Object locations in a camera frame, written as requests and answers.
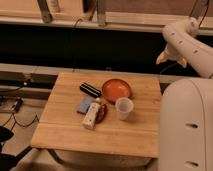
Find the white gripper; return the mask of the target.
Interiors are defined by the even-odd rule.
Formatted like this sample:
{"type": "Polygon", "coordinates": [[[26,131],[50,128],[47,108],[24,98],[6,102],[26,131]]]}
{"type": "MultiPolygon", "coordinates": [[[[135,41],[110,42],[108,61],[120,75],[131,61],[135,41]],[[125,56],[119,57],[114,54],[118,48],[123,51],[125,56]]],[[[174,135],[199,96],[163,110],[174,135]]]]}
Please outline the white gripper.
{"type": "Polygon", "coordinates": [[[156,64],[166,62],[167,60],[177,61],[183,68],[187,67],[187,61],[183,56],[170,44],[167,44],[164,52],[162,52],[156,59],[156,64]]]}

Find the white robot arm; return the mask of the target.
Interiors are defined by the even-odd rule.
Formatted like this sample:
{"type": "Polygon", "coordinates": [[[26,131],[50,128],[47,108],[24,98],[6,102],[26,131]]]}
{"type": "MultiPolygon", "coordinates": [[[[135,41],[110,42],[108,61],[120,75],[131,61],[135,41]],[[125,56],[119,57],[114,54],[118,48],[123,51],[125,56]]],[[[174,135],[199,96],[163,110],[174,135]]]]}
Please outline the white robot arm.
{"type": "Polygon", "coordinates": [[[171,83],[160,106],[158,171],[213,171],[213,48],[196,40],[193,18],[163,28],[158,64],[191,65],[199,74],[171,83]]]}

